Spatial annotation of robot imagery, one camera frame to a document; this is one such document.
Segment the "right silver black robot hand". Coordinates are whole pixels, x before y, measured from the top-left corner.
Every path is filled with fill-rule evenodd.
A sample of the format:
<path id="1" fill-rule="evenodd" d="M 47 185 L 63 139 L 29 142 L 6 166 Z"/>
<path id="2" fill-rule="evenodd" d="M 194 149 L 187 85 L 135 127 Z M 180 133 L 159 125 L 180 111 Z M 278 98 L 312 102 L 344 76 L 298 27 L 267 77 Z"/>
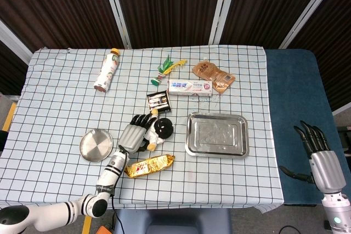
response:
<path id="1" fill-rule="evenodd" d="M 314 184 L 324 194 L 341 192 L 346 186 L 346 180 L 335 151 L 332 151 L 323 131 L 317 126 L 300 121 L 303 129 L 294 126 L 299 134 L 309 159 L 311 174 L 301 174 L 290 171 L 284 166 L 280 170 L 287 176 Z"/>

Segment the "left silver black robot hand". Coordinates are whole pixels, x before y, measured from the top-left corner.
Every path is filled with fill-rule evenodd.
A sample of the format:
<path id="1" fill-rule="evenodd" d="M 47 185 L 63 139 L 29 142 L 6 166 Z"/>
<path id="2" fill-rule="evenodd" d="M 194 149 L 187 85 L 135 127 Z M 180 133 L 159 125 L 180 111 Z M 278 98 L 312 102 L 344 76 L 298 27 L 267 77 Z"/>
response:
<path id="1" fill-rule="evenodd" d="M 135 115 L 118 140 L 119 150 L 129 154 L 138 152 L 147 131 L 156 120 L 157 117 L 153 117 L 151 113 Z"/>

